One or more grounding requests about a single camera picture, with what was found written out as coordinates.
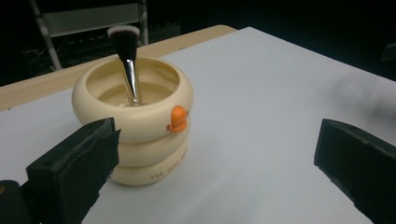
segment dark background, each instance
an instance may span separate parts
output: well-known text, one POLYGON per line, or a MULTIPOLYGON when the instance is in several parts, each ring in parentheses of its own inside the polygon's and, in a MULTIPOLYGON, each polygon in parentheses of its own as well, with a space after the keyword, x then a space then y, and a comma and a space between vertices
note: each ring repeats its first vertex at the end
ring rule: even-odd
MULTIPOLYGON (((124 4, 130 0, 37 0, 44 11, 124 4)), ((396 60, 381 61, 384 47, 396 42, 394 7, 382 1, 224 1, 148 0, 148 26, 179 22, 186 34, 217 24, 235 29, 248 26, 293 44, 396 80, 396 60)), ((37 76, 29 55, 45 47, 28 0, 5 0, 0 14, 0 86, 37 76)), ((69 39, 103 35, 103 31, 69 39)), ((53 39, 59 45, 62 39, 53 39)))
POLYGON ((182 1, 181 32, 226 24, 254 27, 306 49, 396 80, 396 60, 381 62, 396 42, 391 1, 182 1))

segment black brush bristles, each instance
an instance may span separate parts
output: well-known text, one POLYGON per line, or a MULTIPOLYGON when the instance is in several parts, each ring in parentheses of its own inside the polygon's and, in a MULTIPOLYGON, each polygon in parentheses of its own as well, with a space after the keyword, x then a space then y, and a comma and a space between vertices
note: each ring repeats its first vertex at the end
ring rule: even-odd
POLYGON ((139 29, 132 25, 121 25, 111 27, 107 30, 107 35, 116 49, 122 61, 135 60, 139 29))

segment chair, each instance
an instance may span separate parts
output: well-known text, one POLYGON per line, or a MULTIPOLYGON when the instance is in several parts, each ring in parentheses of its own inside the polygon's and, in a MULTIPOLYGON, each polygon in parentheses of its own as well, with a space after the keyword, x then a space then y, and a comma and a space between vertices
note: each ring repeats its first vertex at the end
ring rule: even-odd
POLYGON ((55 70, 61 70, 57 52, 52 38, 71 35, 111 26, 139 22, 140 45, 149 43, 148 15, 146 0, 122 1, 121 5, 100 4, 99 7, 64 7, 48 8, 46 4, 53 4, 53 0, 29 0, 35 14, 35 20, 43 35, 49 56, 55 70))

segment makeup brush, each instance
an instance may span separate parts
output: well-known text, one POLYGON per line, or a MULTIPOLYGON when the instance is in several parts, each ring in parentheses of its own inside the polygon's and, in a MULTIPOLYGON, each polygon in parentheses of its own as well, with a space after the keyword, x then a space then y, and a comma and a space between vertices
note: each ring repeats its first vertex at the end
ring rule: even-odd
POLYGON ((142 103, 139 80, 134 69, 139 34, 139 29, 132 25, 114 26, 107 29, 107 35, 124 65, 125 87, 130 105, 141 105, 142 103))

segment orange knob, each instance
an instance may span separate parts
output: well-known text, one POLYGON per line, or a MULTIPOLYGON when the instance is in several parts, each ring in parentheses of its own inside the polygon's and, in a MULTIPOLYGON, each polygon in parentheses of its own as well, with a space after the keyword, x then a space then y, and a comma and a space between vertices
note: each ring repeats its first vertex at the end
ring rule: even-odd
POLYGON ((175 106, 172 110, 171 124, 166 129, 174 133, 183 131, 187 127, 187 116, 188 111, 179 105, 175 106))

